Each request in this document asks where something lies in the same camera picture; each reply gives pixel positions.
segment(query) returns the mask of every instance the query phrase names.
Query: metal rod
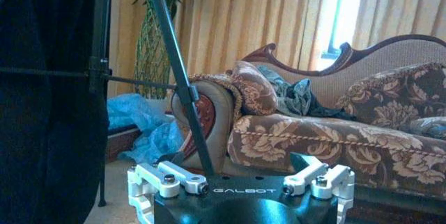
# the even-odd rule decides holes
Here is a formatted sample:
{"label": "metal rod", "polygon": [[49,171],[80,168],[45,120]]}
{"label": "metal rod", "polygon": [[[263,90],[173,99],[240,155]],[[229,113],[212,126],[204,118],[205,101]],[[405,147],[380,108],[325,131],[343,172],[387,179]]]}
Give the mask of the metal rod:
{"label": "metal rod", "polygon": [[[89,57],[89,92],[102,96],[106,100],[106,80],[104,74],[108,72],[108,31],[109,31],[109,0],[94,0],[93,3],[93,27],[92,27],[92,46]],[[105,202],[105,157],[101,161],[100,174],[100,199],[98,207],[106,205]]]}
{"label": "metal rod", "polygon": [[132,84],[136,84],[136,85],[149,86],[149,87],[157,87],[157,88],[172,89],[172,90],[176,89],[176,85],[158,84],[158,83],[153,83],[153,82],[149,82],[149,81],[126,79],[126,78],[121,78],[121,77],[116,77],[116,76],[110,76],[110,75],[104,75],[104,79],[117,81],[117,82],[124,82],[124,83],[132,83]]}
{"label": "metal rod", "polygon": [[0,67],[0,73],[88,78],[86,73],[73,73],[64,71],[49,71],[49,70],[38,70],[28,68],[14,68],[14,67]]}
{"label": "metal rod", "polygon": [[[172,67],[174,80],[177,83],[177,89],[189,89],[189,83],[186,79],[185,69],[182,65],[181,60],[181,53],[180,53],[180,47],[177,45],[176,37],[174,37],[174,31],[172,26],[172,21],[169,18],[169,11],[166,8],[165,0],[150,0],[156,12],[157,21],[160,23],[161,27],[161,33],[162,33],[162,39],[164,39],[164,45],[165,50],[169,58],[169,64]],[[203,170],[205,175],[213,174],[213,168],[212,163],[209,159],[209,153],[204,142],[204,134],[203,129],[200,126],[197,114],[196,114],[196,108],[193,104],[193,96],[190,92],[184,93],[178,92],[178,97],[181,104],[185,109],[185,116],[188,119],[189,129],[192,131],[192,138],[196,146],[196,150],[200,157],[200,162],[203,166]]]}
{"label": "metal rod", "polygon": [[[26,68],[14,68],[14,67],[0,67],[0,73],[6,74],[24,74],[24,75],[42,75],[42,76],[60,76],[60,77],[73,77],[73,78],[88,78],[88,73],[74,73],[74,72],[64,72],[64,71],[49,71],[49,70],[38,70],[38,69],[26,69]],[[112,76],[108,74],[101,75],[104,80],[112,80],[117,82],[130,83],[140,86],[149,86],[164,89],[176,89],[176,85],[153,83],[149,81],[141,81],[136,79],[126,79],[122,77]]]}

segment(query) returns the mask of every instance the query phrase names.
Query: throw pillow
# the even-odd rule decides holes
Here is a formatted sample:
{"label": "throw pillow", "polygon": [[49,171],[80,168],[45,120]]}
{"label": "throw pillow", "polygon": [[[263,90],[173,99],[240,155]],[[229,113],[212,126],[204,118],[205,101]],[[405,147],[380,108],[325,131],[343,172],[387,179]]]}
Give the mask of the throw pillow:
{"label": "throw pillow", "polygon": [[277,109],[276,93],[256,67],[244,61],[235,62],[231,80],[243,96],[244,114],[272,114]]}
{"label": "throw pillow", "polygon": [[377,73],[353,83],[337,106],[356,121],[391,129],[419,118],[444,116],[444,68],[430,62]]}

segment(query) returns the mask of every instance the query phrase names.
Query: victorian sofa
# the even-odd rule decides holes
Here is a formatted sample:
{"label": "victorian sofa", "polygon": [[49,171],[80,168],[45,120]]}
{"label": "victorian sofa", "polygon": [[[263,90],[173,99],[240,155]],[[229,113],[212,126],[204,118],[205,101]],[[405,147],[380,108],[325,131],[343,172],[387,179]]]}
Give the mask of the victorian sofa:
{"label": "victorian sofa", "polygon": [[[446,43],[422,35],[389,38],[365,50],[353,50],[345,43],[323,71],[285,66],[275,58],[275,47],[265,45],[241,60],[267,66],[289,83],[308,78],[319,103],[343,108],[356,120],[288,117],[276,112],[253,115],[244,110],[247,98],[231,72],[195,75],[190,81],[200,93],[196,105],[216,172],[289,174],[289,152],[304,153],[329,165],[352,168],[356,202],[443,215]],[[170,108],[186,127],[177,96]],[[184,166],[200,169],[189,135],[181,150]]]}

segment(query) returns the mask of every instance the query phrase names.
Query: black fabric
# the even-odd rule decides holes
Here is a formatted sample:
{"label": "black fabric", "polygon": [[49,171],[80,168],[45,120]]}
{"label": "black fabric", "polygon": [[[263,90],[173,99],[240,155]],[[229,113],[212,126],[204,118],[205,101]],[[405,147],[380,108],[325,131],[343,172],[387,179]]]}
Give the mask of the black fabric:
{"label": "black fabric", "polygon": [[[81,72],[93,0],[4,0],[0,66]],[[0,74],[0,223],[82,223],[106,140],[85,80]]]}

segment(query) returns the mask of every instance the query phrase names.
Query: curtain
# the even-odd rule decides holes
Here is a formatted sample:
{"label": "curtain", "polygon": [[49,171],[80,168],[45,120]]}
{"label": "curtain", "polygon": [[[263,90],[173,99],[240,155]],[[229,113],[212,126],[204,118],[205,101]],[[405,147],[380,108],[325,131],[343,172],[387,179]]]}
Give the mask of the curtain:
{"label": "curtain", "polygon": [[364,49],[401,34],[446,40],[444,0],[360,0],[352,47]]}
{"label": "curtain", "polygon": [[271,42],[308,69],[321,0],[181,0],[174,27],[186,72],[220,73]]}

